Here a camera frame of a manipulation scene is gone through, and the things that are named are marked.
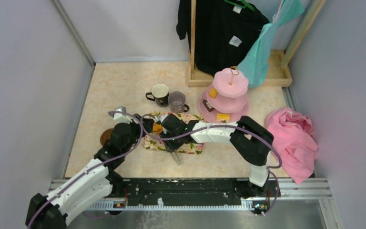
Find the chocolate triangle cake slice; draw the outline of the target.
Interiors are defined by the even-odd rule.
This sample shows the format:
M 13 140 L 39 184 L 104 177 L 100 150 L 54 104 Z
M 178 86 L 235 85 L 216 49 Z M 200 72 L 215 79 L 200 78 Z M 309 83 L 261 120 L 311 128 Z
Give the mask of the chocolate triangle cake slice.
M 210 113 L 214 110 L 214 107 L 212 107 L 207 100 L 203 100 L 202 101 L 204 107 L 206 108 L 206 110 Z

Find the yellow layered cake slice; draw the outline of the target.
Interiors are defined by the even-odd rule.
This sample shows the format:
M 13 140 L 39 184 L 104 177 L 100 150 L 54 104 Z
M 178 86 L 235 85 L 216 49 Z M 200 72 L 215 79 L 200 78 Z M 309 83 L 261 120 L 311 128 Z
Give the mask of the yellow layered cake slice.
M 216 120 L 221 123 L 227 123 L 230 121 L 230 114 L 226 113 L 217 113 L 216 114 Z

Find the yellow rectangular biscuit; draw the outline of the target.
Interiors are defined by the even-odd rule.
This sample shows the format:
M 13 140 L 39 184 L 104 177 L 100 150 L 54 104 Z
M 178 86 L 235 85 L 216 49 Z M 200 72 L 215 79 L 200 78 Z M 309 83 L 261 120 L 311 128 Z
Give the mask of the yellow rectangular biscuit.
M 214 87 L 211 87 L 208 95 L 209 95 L 209 97 L 215 99 L 218 95 L 218 91 Z

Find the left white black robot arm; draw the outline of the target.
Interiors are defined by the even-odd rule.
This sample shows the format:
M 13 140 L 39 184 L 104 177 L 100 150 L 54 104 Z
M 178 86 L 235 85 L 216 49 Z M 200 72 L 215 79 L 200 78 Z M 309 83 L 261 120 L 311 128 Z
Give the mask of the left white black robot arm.
M 123 178 L 114 170 L 138 146 L 141 138 L 152 132 L 156 121 L 125 112 L 112 114 L 117 124 L 93 159 L 54 191 L 46 195 L 38 193 L 30 200 L 27 228 L 65 229 L 96 201 L 123 193 Z

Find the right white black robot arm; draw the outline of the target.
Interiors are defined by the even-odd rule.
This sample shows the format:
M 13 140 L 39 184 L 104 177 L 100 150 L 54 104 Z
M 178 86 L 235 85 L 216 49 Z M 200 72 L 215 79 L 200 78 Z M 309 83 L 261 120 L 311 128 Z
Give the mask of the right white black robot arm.
M 250 164 L 249 190 L 261 197 L 268 190 L 269 172 L 267 157 L 272 150 L 274 136 L 255 120 L 242 116 L 231 123 L 207 123 L 190 120 L 187 123 L 173 114 L 162 115 L 159 121 L 163 130 L 160 138 L 169 152 L 184 144 L 231 144 Z

